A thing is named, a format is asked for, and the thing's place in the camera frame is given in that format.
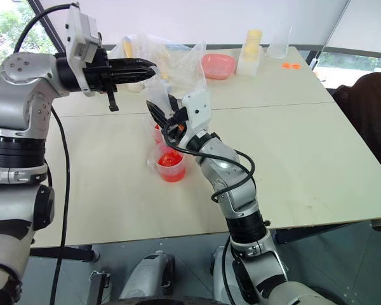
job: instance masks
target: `robotic arm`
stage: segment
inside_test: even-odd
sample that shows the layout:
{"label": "robotic arm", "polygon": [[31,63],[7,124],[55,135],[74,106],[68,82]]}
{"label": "robotic arm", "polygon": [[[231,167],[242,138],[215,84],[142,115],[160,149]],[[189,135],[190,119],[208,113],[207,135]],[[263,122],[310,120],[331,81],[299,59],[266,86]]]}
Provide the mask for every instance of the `robotic arm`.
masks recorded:
{"label": "robotic arm", "polygon": [[[224,214],[231,235],[232,267],[245,302],[268,305],[332,305],[305,285],[288,281],[269,230],[265,227],[252,177],[239,164],[238,154],[215,134],[209,134],[210,100],[206,90],[182,99],[169,96],[172,112],[147,101],[166,143],[183,153],[197,156],[196,162],[215,190],[212,199]],[[221,300],[221,290],[213,292]]]}
{"label": "robotic arm", "polygon": [[69,92],[107,93],[116,84],[152,77],[152,62],[109,60],[94,19],[69,10],[67,54],[15,53],[0,66],[0,304],[20,298],[20,285],[35,231],[54,216],[54,190],[41,184],[51,105]]}

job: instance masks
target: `pink bowl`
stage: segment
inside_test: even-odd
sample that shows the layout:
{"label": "pink bowl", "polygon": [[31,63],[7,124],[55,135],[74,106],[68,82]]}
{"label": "pink bowl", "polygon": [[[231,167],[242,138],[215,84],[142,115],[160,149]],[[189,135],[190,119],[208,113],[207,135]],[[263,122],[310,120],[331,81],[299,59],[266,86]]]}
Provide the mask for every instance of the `pink bowl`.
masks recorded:
{"label": "pink bowl", "polygon": [[236,60],[224,54],[206,54],[202,58],[204,75],[207,78],[228,78],[236,68]]}

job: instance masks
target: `white wall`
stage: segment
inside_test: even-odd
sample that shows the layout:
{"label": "white wall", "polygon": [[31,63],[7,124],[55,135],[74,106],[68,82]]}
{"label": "white wall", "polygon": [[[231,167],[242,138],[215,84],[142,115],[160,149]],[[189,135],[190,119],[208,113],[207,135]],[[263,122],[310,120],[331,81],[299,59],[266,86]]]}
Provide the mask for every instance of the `white wall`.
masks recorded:
{"label": "white wall", "polygon": [[[64,3],[41,0],[44,8]],[[242,43],[248,29],[261,29],[270,43],[280,20],[292,23],[291,44],[327,40],[346,0],[80,0],[81,10],[96,18],[104,44],[145,32],[179,43]],[[67,12],[50,15],[65,41]]]}
{"label": "white wall", "polygon": [[381,52],[381,0],[351,0],[327,46]]}

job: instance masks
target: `tree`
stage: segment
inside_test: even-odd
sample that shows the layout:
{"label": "tree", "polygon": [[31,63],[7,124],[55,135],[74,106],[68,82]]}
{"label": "tree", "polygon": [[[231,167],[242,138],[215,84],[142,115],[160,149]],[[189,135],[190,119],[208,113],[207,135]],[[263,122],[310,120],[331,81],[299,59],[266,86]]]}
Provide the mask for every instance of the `tree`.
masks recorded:
{"label": "tree", "polygon": [[[4,11],[0,13],[0,39],[4,44],[0,45],[0,64],[13,52],[15,44],[25,25],[34,17],[34,12],[26,0],[17,3],[16,11]],[[25,38],[20,51],[35,53],[55,53],[56,49],[45,33],[41,24],[36,24]]]}

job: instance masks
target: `window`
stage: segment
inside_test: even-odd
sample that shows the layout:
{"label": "window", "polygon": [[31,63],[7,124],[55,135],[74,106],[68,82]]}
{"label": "window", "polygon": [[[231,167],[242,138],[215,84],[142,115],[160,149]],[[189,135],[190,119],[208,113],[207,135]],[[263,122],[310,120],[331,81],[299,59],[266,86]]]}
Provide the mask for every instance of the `window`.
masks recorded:
{"label": "window", "polygon": [[365,74],[381,72],[381,58],[322,52],[314,72],[326,88],[352,86]]}
{"label": "window", "polygon": [[[34,15],[26,0],[0,1],[0,64],[13,53],[19,35]],[[56,53],[41,24],[36,24],[30,30],[21,51]]]}

